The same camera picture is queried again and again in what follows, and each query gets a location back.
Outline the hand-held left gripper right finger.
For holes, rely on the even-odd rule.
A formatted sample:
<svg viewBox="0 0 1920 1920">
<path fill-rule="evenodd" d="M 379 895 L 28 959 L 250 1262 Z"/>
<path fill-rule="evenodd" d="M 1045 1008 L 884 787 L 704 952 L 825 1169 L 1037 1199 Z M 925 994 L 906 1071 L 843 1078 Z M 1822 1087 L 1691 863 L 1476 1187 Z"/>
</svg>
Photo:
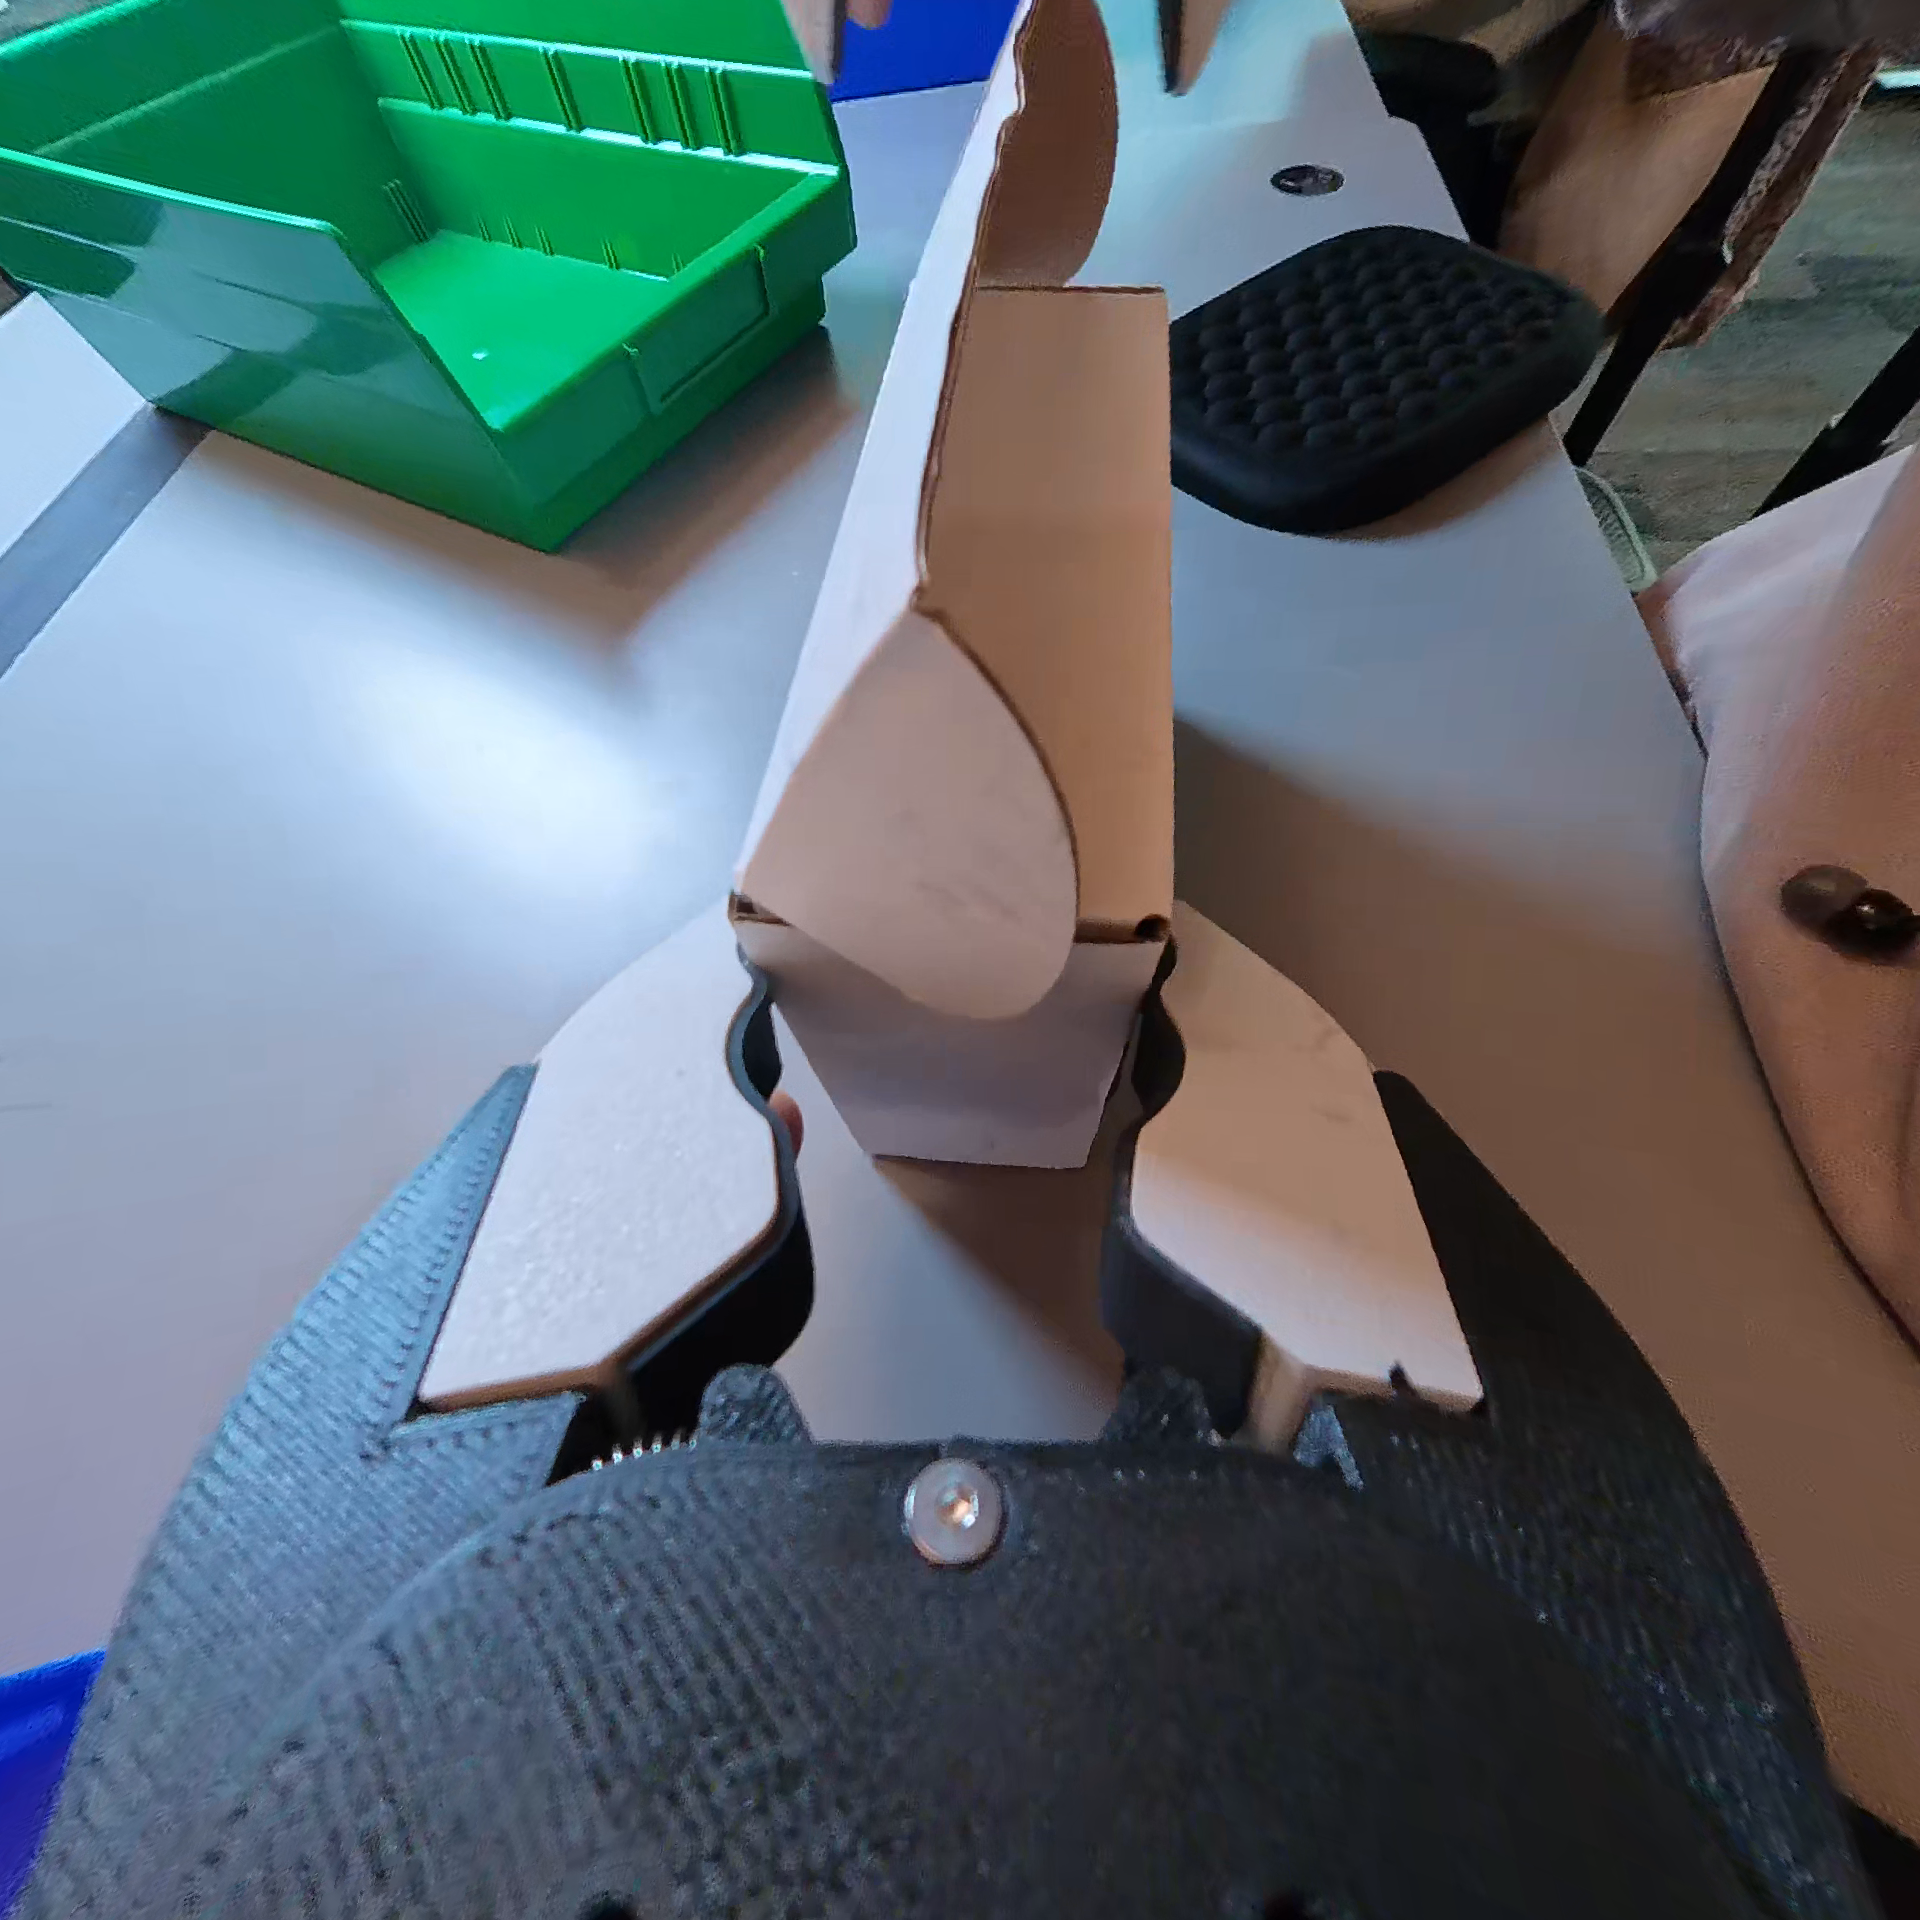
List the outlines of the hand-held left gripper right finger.
<svg viewBox="0 0 1920 1920">
<path fill-rule="evenodd" d="M 1305 991 L 1176 917 L 1133 1089 L 1100 1258 L 1129 1371 L 1186 1379 L 1258 1450 L 1323 1393 L 1482 1402 L 1373 1067 Z"/>
</svg>

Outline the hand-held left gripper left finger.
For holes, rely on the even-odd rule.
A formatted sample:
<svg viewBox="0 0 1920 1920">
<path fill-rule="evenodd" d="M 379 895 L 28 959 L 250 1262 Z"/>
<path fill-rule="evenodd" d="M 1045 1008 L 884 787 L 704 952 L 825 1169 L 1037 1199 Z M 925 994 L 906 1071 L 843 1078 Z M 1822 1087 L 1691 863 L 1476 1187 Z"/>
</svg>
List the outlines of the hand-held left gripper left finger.
<svg viewBox="0 0 1920 1920">
<path fill-rule="evenodd" d="M 722 906 L 619 973 L 536 1063 L 421 1405 L 570 1393 L 666 1439 L 721 1371 L 786 1357 L 813 1273 L 779 1081 L 770 991 Z"/>
</svg>

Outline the black chair frame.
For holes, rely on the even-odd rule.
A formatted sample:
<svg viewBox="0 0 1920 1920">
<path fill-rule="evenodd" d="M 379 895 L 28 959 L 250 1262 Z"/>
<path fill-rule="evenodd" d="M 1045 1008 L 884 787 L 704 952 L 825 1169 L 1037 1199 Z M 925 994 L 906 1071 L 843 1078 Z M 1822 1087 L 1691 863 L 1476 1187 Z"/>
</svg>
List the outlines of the black chair frame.
<svg viewBox="0 0 1920 1920">
<path fill-rule="evenodd" d="M 1606 430 L 1625 408 L 1650 359 L 1674 329 L 1691 321 L 1734 263 L 1738 214 L 1763 178 L 1774 152 L 1785 142 L 1808 103 L 1825 106 L 1856 97 L 1848 90 L 1850 62 L 1865 62 L 1865 75 L 1878 69 L 1878 50 L 1836 54 L 1812 41 L 1788 41 L 1772 66 L 1764 90 L 1744 117 L 1725 157 L 1714 168 L 1678 227 L 1658 247 L 1642 277 L 1628 288 L 1616 344 L 1579 403 L 1564 438 L 1572 464 L 1593 459 Z M 1844 415 L 1827 423 L 1795 459 L 1780 482 L 1763 498 L 1760 512 L 1782 507 L 1877 462 L 1894 430 L 1918 403 L 1918 338 L 1886 361 Z"/>
</svg>

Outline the white cardboard mailer box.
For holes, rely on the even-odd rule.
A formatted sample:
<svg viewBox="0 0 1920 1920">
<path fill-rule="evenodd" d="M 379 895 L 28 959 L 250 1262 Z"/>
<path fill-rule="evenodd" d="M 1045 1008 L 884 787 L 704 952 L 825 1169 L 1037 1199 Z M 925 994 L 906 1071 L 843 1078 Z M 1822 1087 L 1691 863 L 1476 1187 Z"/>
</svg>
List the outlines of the white cardboard mailer box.
<svg viewBox="0 0 1920 1920">
<path fill-rule="evenodd" d="M 1086 1163 L 1173 925 L 1168 304 L 1019 5 L 910 281 L 729 909 L 874 1160 Z"/>
</svg>

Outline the brown board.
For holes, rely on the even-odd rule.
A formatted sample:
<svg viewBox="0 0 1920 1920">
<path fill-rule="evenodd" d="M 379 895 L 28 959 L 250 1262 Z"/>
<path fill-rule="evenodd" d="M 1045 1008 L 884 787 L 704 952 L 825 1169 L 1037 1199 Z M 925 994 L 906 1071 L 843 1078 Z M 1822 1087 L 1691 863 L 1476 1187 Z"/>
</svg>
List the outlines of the brown board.
<svg viewBox="0 0 1920 1920">
<path fill-rule="evenodd" d="M 1576 286 L 1619 329 L 1772 66 L 1707 41 L 1633 40 L 1601 5 L 1528 141 L 1498 249 Z"/>
</svg>

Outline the black textured mat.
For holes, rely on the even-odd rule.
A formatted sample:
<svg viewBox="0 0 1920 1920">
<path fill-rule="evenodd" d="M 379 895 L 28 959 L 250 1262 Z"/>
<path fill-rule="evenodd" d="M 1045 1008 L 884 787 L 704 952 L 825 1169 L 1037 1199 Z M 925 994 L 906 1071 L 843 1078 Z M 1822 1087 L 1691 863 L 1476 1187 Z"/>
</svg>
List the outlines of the black textured mat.
<svg viewBox="0 0 1920 1920">
<path fill-rule="evenodd" d="M 1571 397 L 1602 315 L 1571 285 L 1428 230 L 1308 247 L 1168 328 L 1171 481 L 1330 538 L 1416 507 Z"/>
</svg>

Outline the green plastic bin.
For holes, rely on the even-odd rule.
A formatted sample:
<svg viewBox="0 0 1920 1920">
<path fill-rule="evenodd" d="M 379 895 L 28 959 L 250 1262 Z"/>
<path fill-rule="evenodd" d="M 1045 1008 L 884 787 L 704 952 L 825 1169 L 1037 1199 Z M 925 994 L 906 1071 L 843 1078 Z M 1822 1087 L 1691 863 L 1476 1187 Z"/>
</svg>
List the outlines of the green plastic bin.
<svg viewBox="0 0 1920 1920">
<path fill-rule="evenodd" d="M 548 551 L 825 315 L 779 3 L 132 3 L 4 40 L 4 273 L 157 410 Z"/>
</svg>

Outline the blue plastic bin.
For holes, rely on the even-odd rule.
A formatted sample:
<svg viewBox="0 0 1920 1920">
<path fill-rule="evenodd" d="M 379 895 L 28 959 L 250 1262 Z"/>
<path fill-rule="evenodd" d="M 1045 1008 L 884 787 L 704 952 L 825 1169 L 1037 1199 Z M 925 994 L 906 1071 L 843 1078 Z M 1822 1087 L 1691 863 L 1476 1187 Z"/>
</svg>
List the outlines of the blue plastic bin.
<svg viewBox="0 0 1920 1920">
<path fill-rule="evenodd" d="M 104 1662 L 106 1650 L 92 1648 L 2 1675 L 2 1915 L 33 1878 Z"/>
<path fill-rule="evenodd" d="M 876 7 L 849 3 L 834 103 L 985 80 L 1018 11 L 1018 3 L 891 3 L 868 25 L 859 10 Z"/>
</svg>

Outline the person's pale shirt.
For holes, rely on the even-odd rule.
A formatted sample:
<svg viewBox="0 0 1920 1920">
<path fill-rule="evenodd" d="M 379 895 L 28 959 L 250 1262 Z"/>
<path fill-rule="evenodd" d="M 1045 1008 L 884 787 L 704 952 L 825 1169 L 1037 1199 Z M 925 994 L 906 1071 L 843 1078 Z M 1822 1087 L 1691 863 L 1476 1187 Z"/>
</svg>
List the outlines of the person's pale shirt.
<svg viewBox="0 0 1920 1920">
<path fill-rule="evenodd" d="M 1738 1206 L 1710 1446 L 1840 1785 L 1915 1841 L 1918 473 L 1899 454 L 1642 598 L 1704 746 L 1700 874 L 1788 1154 Z"/>
</svg>

